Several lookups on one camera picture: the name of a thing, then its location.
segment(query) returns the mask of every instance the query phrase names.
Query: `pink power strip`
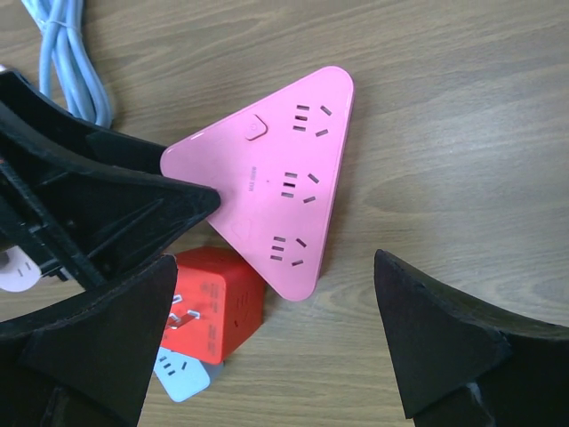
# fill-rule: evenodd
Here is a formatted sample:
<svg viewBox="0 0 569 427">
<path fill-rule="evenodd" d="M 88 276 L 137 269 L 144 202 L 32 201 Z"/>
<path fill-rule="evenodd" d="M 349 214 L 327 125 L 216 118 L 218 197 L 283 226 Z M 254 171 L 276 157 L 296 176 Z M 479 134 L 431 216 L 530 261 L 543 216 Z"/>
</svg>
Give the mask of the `pink power strip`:
<svg viewBox="0 0 569 427">
<path fill-rule="evenodd" d="M 220 192 L 208 222 L 287 300 L 316 288 L 353 95 L 322 68 L 162 156 L 164 176 Z"/>
</svg>

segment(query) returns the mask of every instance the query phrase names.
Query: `wood grain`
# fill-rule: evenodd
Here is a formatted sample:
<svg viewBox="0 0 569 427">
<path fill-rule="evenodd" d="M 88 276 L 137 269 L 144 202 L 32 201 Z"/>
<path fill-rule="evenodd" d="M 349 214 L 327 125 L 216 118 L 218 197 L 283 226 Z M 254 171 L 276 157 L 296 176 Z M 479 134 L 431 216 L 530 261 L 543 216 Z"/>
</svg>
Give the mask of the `wood grain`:
<svg viewBox="0 0 569 427">
<path fill-rule="evenodd" d="M 317 292 L 269 293 L 265 325 L 208 392 L 174 405 L 153 379 L 141 426 L 412 425 L 374 301 L 378 248 L 569 326 L 569 3 L 88 3 L 116 129 L 143 139 L 172 144 L 327 64 L 357 85 Z M 20 2 L 0 0 L 0 35 L 0 62 L 36 81 L 39 36 Z M 206 242 L 222 244 L 200 225 L 173 250 Z M 2 294 L 1 315 L 76 292 Z"/>
</svg>

